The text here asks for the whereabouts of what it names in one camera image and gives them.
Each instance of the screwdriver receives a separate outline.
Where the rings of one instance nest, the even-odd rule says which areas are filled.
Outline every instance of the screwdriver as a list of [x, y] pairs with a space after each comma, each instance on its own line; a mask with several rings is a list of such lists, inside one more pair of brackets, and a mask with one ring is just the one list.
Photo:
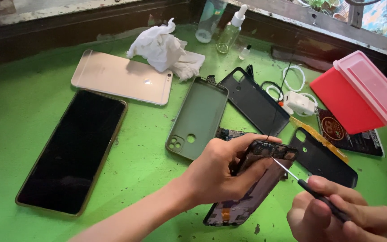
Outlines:
[[341, 223], [345, 223], [346, 221], [350, 221], [351, 219], [349, 218], [349, 216], [347, 216], [347, 214], [343, 211], [341, 211], [338, 207], [336, 207], [331, 201], [329, 201], [324, 195], [322, 194], [319, 194], [315, 191], [313, 191], [310, 186], [303, 180], [303, 179], [298, 179], [298, 177], [296, 177], [294, 174], [292, 174], [292, 172], [290, 172], [286, 167], [284, 167], [280, 162], [278, 162], [276, 159], [273, 158], [273, 160], [275, 162], [277, 162], [277, 164], [279, 164], [279, 166], [281, 166], [283, 169], [285, 169], [289, 174], [291, 174], [295, 179], [297, 179], [298, 181], [298, 184], [304, 188], [304, 190], [306, 190], [308, 193], [310, 193], [314, 198], [320, 200], [320, 201], [323, 201], [330, 209], [331, 209], [331, 212], [332, 214], [338, 218]]

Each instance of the white charger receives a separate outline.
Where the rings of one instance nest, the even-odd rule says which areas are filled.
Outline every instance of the white charger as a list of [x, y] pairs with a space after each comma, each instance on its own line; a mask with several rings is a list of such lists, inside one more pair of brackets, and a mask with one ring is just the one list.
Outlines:
[[316, 111], [317, 102], [316, 99], [308, 93], [288, 91], [283, 97], [283, 107], [287, 112], [288, 110], [286, 108], [290, 108], [300, 116], [311, 116]]

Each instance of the iphone back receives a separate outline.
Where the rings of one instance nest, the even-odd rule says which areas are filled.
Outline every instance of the iphone back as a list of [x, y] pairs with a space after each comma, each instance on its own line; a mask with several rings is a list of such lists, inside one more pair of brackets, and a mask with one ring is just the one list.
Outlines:
[[102, 93], [165, 105], [171, 90], [172, 72], [93, 50], [86, 50], [71, 84]]

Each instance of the black smartphone screen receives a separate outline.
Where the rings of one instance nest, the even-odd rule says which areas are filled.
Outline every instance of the black smartphone screen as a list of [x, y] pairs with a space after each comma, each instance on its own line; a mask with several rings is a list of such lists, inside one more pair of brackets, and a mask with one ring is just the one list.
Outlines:
[[17, 201], [78, 214], [99, 174], [125, 104], [79, 90], [53, 131]]

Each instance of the white dropper cap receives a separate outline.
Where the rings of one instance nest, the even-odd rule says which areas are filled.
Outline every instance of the white dropper cap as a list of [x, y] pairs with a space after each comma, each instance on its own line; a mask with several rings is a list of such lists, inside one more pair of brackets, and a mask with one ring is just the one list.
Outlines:
[[241, 27], [244, 19], [246, 19], [246, 16], [244, 16], [246, 11], [247, 11], [247, 5], [245, 4], [241, 5], [240, 10], [234, 14], [234, 17], [232, 17], [232, 20], [231, 20], [232, 25], [238, 28]]

